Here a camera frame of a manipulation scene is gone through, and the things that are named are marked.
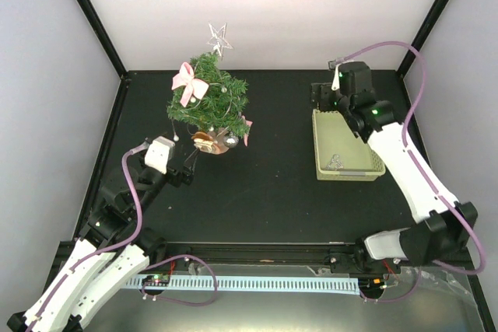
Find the gingerbread figure ornament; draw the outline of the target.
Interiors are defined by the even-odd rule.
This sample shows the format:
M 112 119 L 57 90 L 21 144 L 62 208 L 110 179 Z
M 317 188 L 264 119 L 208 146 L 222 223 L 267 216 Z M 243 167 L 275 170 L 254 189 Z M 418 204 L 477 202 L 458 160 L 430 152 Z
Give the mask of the gingerbread figure ornament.
M 217 154 L 218 148 L 214 137 L 211 135 L 197 131 L 191 136 L 191 140 L 194 142 L 195 148 L 201 152 L 208 154 Z

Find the silver ball ornament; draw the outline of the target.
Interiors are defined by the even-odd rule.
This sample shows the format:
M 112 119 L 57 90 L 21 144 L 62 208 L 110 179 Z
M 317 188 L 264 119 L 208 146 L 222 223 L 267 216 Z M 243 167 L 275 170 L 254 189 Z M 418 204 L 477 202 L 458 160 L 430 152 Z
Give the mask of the silver ball ornament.
M 239 143 L 239 138 L 234 135 L 234 134 L 228 134 L 228 135 L 225 135 L 224 138 L 223 138 L 223 144 L 229 148 L 229 149 L 233 149 L 235 148 L 238 143 Z

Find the yellow-green plastic basket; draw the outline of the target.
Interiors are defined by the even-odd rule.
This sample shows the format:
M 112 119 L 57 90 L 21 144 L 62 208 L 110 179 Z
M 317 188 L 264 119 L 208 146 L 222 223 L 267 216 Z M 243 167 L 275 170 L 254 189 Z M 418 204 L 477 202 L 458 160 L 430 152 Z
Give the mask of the yellow-green plastic basket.
M 385 174 L 381 158 L 355 137 L 340 113 L 313 110 L 312 125 L 318 180 L 370 182 Z M 341 156 L 344 168 L 327 171 L 324 167 L 334 154 Z

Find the silver glitter word ornament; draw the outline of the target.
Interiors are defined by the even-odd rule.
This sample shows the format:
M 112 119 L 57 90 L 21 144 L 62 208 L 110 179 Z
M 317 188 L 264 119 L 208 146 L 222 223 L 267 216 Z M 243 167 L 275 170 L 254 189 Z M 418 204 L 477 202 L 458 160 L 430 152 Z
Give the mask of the silver glitter word ornament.
M 324 167 L 327 171 L 338 171 L 344 168 L 341 156 L 339 154 L 334 154 Z

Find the small green christmas tree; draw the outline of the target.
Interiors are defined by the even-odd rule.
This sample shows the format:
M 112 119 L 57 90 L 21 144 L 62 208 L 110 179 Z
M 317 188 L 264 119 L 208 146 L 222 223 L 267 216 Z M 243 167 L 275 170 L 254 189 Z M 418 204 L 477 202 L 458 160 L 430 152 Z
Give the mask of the small green christmas tree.
M 194 69 L 197 79 L 209 84 L 209 89 L 202 100 L 192 98 L 186 107 L 180 104 L 184 89 L 172 90 L 173 96 L 167 106 L 168 117 L 193 125 L 200 131 L 226 128 L 242 138 L 246 127 L 241 116 L 248 104 L 246 81 L 219 69 L 219 57 L 215 53 L 204 53 L 186 62 Z

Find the pink paper ornament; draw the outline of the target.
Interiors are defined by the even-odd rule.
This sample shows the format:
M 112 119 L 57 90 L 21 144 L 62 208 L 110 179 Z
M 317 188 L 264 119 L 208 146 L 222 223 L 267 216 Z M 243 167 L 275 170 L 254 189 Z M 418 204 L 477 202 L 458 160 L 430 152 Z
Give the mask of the pink paper ornament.
M 253 124 L 252 121 L 249 121 L 244 115 L 241 116 L 241 120 L 244 122 L 244 125 L 246 127 L 246 130 L 244 131 L 243 135 L 243 140 L 244 140 L 244 145 L 248 147 L 248 138 L 251 130 L 251 126 Z

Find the pink felt bow ornament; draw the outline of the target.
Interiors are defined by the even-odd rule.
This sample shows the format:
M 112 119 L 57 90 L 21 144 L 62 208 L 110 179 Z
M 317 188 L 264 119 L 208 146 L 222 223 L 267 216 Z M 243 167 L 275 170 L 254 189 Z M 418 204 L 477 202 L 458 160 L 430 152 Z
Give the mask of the pink felt bow ornament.
M 179 88 L 184 89 L 180 98 L 180 104 L 182 107 L 186 107 L 192 98 L 202 100 L 209 89 L 209 84 L 201 79 L 197 79 L 191 65 L 184 62 L 172 79 L 171 89 L 174 91 Z

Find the silver star ornament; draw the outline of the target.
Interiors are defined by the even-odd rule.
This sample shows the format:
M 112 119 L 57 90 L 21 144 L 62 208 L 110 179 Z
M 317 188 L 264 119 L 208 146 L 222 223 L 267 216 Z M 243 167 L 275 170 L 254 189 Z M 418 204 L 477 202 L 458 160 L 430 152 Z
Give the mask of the silver star ornament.
M 215 27 L 208 23 L 211 37 L 207 44 L 212 48 L 212 52 L 217 54 L 220 60 L 223 60 L 225 50 L 233 50 L 232 44 L 226 38 L 226 27 L 224 23 L 221 27 Z

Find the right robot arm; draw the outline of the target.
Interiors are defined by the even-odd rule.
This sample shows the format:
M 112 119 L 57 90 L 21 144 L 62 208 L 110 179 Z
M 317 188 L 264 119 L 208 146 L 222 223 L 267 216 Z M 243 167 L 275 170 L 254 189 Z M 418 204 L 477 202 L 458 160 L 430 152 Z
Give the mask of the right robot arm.
M 424 266 L 464 249 L 478 218 L 436 177 L 391 102 L 378 100 L 363 61 L 328 64 L 331 81 L 310 88 L 318 180 L 374 181 L 389 172 L 413 223 L 358 239 L 353 260 L 371 272 L 382 260 Z

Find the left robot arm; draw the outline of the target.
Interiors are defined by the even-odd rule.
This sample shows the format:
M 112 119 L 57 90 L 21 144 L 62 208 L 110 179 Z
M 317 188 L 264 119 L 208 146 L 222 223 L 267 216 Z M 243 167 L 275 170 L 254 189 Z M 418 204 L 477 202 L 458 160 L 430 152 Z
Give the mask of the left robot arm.
M 177 170 L 169 164 L 173 149 L 142 144 L 124 154 L 61 270 L 34 305 L 10 316 L 11 331 L 83 331 L 128 280 L 166 263 L 165 239 L 144 228 L 143 218 L 167 184 L 193 180 L 198 153 Z

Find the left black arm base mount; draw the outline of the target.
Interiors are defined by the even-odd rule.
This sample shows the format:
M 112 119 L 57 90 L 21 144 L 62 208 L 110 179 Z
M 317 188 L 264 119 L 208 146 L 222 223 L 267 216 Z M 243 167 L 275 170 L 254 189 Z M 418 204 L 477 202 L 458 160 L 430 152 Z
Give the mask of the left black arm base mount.
M 149 258 L 149 266 L 156 265 L 170 258 L 167 252 L 167 241 L 151 228 L 143 229 L 134 244 L 142 249 L 144 255 Z M 142 280 L 142 286 L 168 285 L 174 267 L 175 260 L 170 263 L 170 270 L 167 275 L 160 274 L 155 276 L 149 274 Z

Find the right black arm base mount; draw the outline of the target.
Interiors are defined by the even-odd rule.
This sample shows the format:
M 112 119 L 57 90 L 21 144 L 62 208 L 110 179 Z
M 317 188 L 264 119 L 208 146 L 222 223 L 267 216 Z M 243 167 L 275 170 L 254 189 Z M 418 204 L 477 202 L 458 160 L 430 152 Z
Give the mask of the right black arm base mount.
M 401 273 L 398 264 L 391 260 L 374 260 L 362 250 L 329 250 L 325 263 L 333 272 L 347 274 Z

